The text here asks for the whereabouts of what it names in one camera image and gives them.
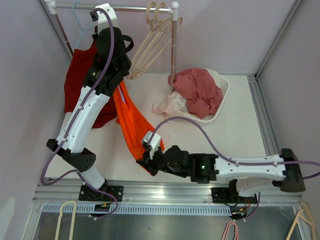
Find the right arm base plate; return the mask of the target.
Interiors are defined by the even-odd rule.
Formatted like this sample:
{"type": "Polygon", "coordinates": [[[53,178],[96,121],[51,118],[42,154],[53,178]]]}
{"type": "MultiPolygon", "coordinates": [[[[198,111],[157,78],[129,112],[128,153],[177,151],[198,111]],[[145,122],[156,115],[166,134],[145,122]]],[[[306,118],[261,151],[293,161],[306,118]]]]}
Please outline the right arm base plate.
{"type": "Polygon", "coordinates": [[[241,204],[257,204],[258,197],[256,194],[250,197],[239,196],[237,193],[230,193],[228,187],[212,187],[211,198],[214,204],[224,204],[229,207],[236,207],[241,204]]]}

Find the pink t shirt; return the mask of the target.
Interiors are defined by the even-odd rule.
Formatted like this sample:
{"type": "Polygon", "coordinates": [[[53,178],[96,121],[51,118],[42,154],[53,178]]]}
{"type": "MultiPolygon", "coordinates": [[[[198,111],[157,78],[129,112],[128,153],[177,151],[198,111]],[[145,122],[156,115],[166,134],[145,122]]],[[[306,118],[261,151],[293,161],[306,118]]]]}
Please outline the pink t shirt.
{"type": "Polygon", "coordinates": [[[173,88],[186,99],[189,113],[200,119],[216,114],[223,101],[222,89],[204,68],[189,68],[178,72],[173,88]]]}

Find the white t shirt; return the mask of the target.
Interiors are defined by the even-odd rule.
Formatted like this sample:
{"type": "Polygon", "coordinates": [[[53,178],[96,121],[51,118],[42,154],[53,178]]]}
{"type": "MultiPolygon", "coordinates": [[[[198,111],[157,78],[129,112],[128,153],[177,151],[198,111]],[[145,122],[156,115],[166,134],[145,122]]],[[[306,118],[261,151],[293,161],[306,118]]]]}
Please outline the white t shirt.
{"type": "Polygon", "coordinates": [[[174,89],[161,104],[152,105],[152,112],[154,114],[164,114],[166,118],[177,116],[184,117],[185,106],[187,106],[187,100],[174,89]]]}

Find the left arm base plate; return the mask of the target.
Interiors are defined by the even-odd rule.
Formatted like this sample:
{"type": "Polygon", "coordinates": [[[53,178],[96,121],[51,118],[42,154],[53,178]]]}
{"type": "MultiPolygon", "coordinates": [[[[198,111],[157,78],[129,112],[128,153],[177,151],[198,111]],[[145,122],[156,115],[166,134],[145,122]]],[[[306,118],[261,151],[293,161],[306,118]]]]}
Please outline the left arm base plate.
{"type": "Polygon", "coordinates": [[[122,201],[124,187],[121,185],[108,185],[106,189],[102,190],[104,193],[92,190],[87,185],[83,185],[80,188],[78,200],[86,202],[114,202],[115,200],[111,197],[113,196],[118,202],[122,201]]]}

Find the orange t shirt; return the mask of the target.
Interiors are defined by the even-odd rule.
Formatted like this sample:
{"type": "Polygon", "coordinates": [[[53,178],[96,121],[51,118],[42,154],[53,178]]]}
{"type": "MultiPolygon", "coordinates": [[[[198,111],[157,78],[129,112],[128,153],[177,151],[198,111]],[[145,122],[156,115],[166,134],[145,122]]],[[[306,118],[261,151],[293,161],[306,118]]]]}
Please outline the orange t shirt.
{"type": "Polygon", "coordinates": [[[142,140],[148,131],[153,132],[155,128],[147,121],[140,113],[138,108],[132,101],[125,82],[122,81],[115,92],[113,99],[117,112],[117,122],[120,124],[127,147],[135,160],[143,157],[145,149],[143,148],[142,140]],[[123,103],[119,86],[122,87],[125,103],[123,103]]]}

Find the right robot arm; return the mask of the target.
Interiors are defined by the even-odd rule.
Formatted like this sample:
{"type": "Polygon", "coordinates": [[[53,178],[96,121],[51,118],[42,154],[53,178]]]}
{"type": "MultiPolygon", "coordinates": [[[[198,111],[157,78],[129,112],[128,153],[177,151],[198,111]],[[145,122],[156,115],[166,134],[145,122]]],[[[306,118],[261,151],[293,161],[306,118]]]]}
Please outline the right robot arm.
{"type": "Polygon", "coordinates": [[[306,190],[298,159],[289,148],[262,158],[225,160],[214,153],[189,153],[174,145],[167,151],[147,149],[137,163],[151,176],[161,171],[198,184],[228,181],[227,196],[235,203],[273,188],[285,193],[306,190]]]}

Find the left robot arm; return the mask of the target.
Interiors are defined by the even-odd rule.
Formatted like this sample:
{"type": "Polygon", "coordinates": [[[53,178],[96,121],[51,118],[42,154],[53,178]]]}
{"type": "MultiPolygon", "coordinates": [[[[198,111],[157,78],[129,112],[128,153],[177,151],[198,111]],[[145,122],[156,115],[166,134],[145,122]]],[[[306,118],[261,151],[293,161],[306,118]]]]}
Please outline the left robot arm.
{"type": "Polygon", "coordinates": [[[127,53],[133,48],[131,37],[118,27],[107,27],[95,34],[97,52],[88,69],[78,101],[66,127],[46,143],[52,155],[59,155],[90,185],[90,195],[97,201],[107,197],[107,180],[95,167],[96,155],[85,145],[99,113],[109,102],[118,85],[129,74],[127,53]]]}

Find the beige wooden hanger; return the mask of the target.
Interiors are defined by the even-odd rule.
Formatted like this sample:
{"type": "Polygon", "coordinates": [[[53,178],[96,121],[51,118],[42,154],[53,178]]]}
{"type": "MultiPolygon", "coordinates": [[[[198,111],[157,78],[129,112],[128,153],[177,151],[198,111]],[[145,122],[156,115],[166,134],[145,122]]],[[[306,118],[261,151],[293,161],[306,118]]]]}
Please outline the beige wooden hanger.
{"type": "Polygon", "coordinates": [[[165,6],[166,4],[164,2],[156,4],[154,1],[152,1],[148,4],[145,12],[145,21],[149,25],[149,33],[131,60],[131,68],[129,70],[129,75],[127,76],[128,80],[137,79],[155,62],[155,51],[160,45],[158,43],[158,39],[161,34],[162,22],[158,19],[158,14],[160,8],[165,6]]]}
{"type": "Polygon", "coordinates": [[[144,74],[160,58],[168,46],[171,46],[170,70],[175,74],[177,38],[183,18],[179,16],[179,3],[173,1],[168,7],[168,17],[159,18],[161,9],[166,4],[150,2],[145,11],[145,22],[149,26],[149,33],[136,51],[130,69],[129,78],[136,79],[144,74]]]}

